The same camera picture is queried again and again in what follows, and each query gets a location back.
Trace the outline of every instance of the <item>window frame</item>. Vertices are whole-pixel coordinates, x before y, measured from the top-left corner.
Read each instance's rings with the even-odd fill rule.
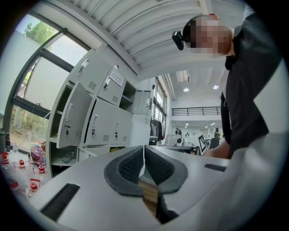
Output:
[[[39,117],[49,119],[50,116],[50,110],[43,108],[42,106],[39,106],[35,103],[32,103],[20,96],[17,95],[18,90],[21,88],[21,84],[24,81],[26,75],[30,71],[30,69],[35,65],[37,66],[36,61],[40,58],[45,58],[48,61],[52,62],[53,64],[59,66],[60,68],[71,72],[72,69],[74,68],[73,65],[70,63],[66,62],[65,60],[61,59],[57,55],[53,54],[49,50],[47,50],[48,47],[50,47],[54,42],[56,42],[58,39],[60,39],[62,36],[67,36],[74,42],[76,42],[78,45],[80,45],[82,48],[85,50],[89,51],[91,48],[85,44],[83,41],[78,39],[76,36],[72,35],[71,33],[68,32],[67,28],[62,28],[58,24],[52,22],[51,20],[48,20],[47,18],[41,16],[40,14],[37,14],[35,12],[29,12],[29,15],[43,21],[47,25],[53,27],[54,29],[58,30],[58,33],[50,37],[47,41],[45,41],[43,44],[41,44],[37,50],[30,56],[30,58],[27,60],[23,68],[20,70],[18,76],[15,79],[15,82],[10,90],[10,94],[7,99],[6,107],[5,107],[5,113],[4,113],[4,118],[3,118],[3,129],[6,132],[10,131],[10,121],[11,121],[11,116],[12,116],[12,110],[13,106],[18,106],[19,108],[22,108],[32,114],[35,114]],[[27,153],[27,151],[22,150],[21,147],[19,147],[19,151],[23,153]]]
[[[163,99],[163,106],[158,102],[156,96],[158,94],[158,86],[161,87],[162,89],[162,99]],[[156,118],[158,121],[160,121],[160,119],[158,117],[156,117],[156,109],[158,109],[159,113],[162,114],[162,119],[160,122],[167,123],[166,119],[167,119],[167,95],[165,93],[165,91],[163,90],[163,87],[161,85],[161,83],[158,80],[158,77],[155,78],[155,88],[154,88],[154,101],[153,101],[153,106],[152,106],[152,117]]]

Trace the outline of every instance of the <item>chair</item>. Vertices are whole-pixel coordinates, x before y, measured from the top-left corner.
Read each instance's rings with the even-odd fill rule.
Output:
[[[212,138],[210,143],[210,149],[213,149],[219,145],[219,139],[218,138]]]

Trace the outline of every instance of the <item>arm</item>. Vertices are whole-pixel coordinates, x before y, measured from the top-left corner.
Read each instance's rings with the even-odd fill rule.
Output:
[[[229,158],[230,145],[224,140],[219,146],[214,149],[206,151],[203,156],[205,157],[216,157],[216,158]]]

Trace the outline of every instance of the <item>tree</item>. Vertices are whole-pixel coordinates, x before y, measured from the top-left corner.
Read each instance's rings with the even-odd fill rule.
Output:
[[[57,31],[44,22],[39,22],[35,26],[29,23],[24,31],[24,35],[32,40],[43,44],[47,39],[55,35]]]

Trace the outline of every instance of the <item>red and white bottle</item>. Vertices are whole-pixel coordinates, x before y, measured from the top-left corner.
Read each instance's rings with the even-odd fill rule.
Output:
[[[5,179],[11,178],[13,180],[15,179],[15,172],[14,168],[9,163],[8,153],[3,152],[1,154],[2,160],[1,160],[1,170],[3,172],[3,175]]]
[[[14,162],[15,175],[18,179],[20,188],[26,190],[30,185],[30,178],[32,177],[30,170],[30,163],[19,160],[19,163]]]
[[[49,181],[46,167],[39,166],[39,168],[33,168],[34,178],[40,180],[40,184],[44,185]]]
[[[40,188],[40,180],[38,179],[30,179],[30,186],[27,189],[27,197],[30,199]]]

